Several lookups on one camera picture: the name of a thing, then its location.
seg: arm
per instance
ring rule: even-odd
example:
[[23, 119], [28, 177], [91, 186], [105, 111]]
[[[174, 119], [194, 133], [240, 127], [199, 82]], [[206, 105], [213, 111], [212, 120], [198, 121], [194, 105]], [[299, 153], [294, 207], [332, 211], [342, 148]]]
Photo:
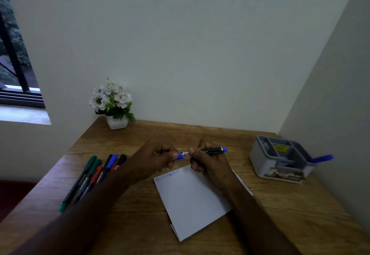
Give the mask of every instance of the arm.
[[191, 168], [201, 172], [226, 196], [238, 217], [253, 254], [301, 254], [243, 187], [224, 154], [209, 156], [200, 149], [215, 147], [203, 140], [190, 148]]
[[139, 180], [172, 168], [177, 150], [170, 144], [148, 141], [116, 171], [95, 186], [80, 202], [28, 240], [13, 255], [81, 254], [114, 203]]

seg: yellow label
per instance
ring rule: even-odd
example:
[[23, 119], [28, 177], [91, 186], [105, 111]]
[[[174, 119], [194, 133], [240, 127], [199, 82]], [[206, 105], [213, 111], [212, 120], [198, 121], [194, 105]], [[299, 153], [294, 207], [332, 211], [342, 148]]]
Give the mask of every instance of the yellow label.
[[283, 153], [287, 153], [288, 150], [290, 149], [289, 146], [280, 146], [280, 145], [274, 145], [274, 148], [276, 151], [283, 152]]

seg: wooden desk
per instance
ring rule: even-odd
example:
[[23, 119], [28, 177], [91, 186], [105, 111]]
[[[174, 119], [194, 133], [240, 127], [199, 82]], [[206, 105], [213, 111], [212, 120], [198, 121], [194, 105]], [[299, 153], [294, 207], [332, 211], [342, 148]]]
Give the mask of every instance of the wooden desk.
[[[90, 156], [105, 160], [110, 153], [132, 155], [147, 139], [159, 135], [178, 150], [197, 146], [201, 137], [227, 146], [231, 167], [304, 254], [370, 253], [369, 236], [314, 176], [299, 185], [255, 175], [248, 156], [258, 134], [261, 132], [150, 121], [112, 131], [100, 117], [0, 224], [0, 255], [10, 253], [58, 217], [63, 199]], [[175, 168], [188, 162], [178, 162]], [[245, 252], [232, 212], [180, 243], [149, 178], [119, 199], [89, 254]]]

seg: person's left hand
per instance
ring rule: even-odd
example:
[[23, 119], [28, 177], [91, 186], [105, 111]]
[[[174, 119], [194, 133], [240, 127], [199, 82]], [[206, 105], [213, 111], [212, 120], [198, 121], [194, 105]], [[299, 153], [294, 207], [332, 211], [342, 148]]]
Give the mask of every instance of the person's left hand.
[[154, 174], [157, 170], [172, 169], [174, 160], [178, 158], [176, 148], [167, 142], [148, 140], [141, 148], [133, 154], [119, 170], [125, 170], [130, 174], [132, 183], [144, 180]]

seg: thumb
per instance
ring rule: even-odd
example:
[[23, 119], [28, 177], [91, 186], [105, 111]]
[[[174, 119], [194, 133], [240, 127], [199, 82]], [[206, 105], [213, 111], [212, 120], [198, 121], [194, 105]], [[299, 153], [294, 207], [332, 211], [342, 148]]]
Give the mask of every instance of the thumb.
[[197, 148], [189, 148], [189, 154], [193, 158], [202, 162], [207, 168], [212, 167], [213, 159], [202, 150]]
[[169, 163], [170, 161], [174, 161], [175, 159], [178, 158], [178, 156], [179, 155], [177, 152], [167, 152], [160, 156], [157, 156], [156, 159], [158, 160], [159, 165], [162, 166], [164, 164]]

